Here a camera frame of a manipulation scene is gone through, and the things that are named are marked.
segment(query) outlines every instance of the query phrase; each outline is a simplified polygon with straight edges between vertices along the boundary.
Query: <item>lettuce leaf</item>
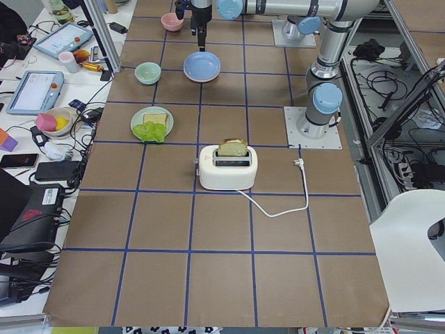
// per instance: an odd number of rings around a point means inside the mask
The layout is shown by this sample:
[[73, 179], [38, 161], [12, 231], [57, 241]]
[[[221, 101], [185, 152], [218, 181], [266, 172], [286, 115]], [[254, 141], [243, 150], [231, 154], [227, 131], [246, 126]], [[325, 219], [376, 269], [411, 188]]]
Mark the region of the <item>lettuce leaf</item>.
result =
[[167, 134], [167, 127], [164, 124], [153, 123], [148, 121], [144, 124], [138, 124], [133, 127], [133, 133], [140, 137], [143, 143], [146, 141], [156, 141], [163, 143]]

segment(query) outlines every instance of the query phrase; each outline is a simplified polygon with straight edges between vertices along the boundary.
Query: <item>barcode label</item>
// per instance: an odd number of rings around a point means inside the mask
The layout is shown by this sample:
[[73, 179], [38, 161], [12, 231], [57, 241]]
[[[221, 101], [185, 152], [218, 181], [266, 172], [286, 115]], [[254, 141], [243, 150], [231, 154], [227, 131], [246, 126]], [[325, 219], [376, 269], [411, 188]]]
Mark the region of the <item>barcode label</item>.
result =
[[42, 205], [52, 205], [57, 200], [57, 188], [50, 188], [44, 191]]

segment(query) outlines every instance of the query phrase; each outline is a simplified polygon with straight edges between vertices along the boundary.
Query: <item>green bowl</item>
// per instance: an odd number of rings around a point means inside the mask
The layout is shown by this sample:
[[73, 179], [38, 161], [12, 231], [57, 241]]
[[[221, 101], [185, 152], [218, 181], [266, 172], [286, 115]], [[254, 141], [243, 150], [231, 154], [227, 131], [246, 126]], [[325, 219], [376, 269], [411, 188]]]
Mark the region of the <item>green bowl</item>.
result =
[[161, 78], [161, 67], [156, 63], [142, 63], [134, 70], [136, 78], [145, 85], [152, 85]]

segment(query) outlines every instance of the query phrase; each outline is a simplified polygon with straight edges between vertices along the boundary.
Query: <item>white mounting plate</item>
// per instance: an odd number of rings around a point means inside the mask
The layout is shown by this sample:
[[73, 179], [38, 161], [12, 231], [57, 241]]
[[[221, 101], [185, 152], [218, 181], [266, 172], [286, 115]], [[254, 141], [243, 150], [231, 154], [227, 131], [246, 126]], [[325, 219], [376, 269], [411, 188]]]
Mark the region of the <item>white mounting plate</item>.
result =
[[302, 47], [302, 48], [316, 48], [317, 44], [315, 41], [314, 34], [306, 35], [300, 40], [289, 40], [283, 36], [282, 29], [286, 24], [283, 19], [273, 19], [272, 20], [272, 30], [273, 37], [275, 39], [275, 46], [277, 47]]
[[310, 139], [303, 136], [297, 130], [298, 118], [306, 112], [305, 106], [286, 106], [284, 107], [284, 119], [286, 120], [287, 142], [289, 148], [315, 148], [318, 150], [341, 150], [341, 141], [337, 127], [327, 129], [326, 135], [320, 139]]

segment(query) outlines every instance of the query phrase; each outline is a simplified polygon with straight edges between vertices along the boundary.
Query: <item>bread roll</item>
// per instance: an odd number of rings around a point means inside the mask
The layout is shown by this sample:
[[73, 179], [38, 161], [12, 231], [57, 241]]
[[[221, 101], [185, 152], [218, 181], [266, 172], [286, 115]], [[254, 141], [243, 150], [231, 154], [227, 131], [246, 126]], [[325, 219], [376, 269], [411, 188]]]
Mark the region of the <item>bread roll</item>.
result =
[[166, 113], [145, 113], [144, 123], [152, 121], [154, 124], [167, 125], [168, 115]]
[[219, 157], [245, 157], [247, 153], [248, 142], [243, 139], [224, 139], [218, 146]]

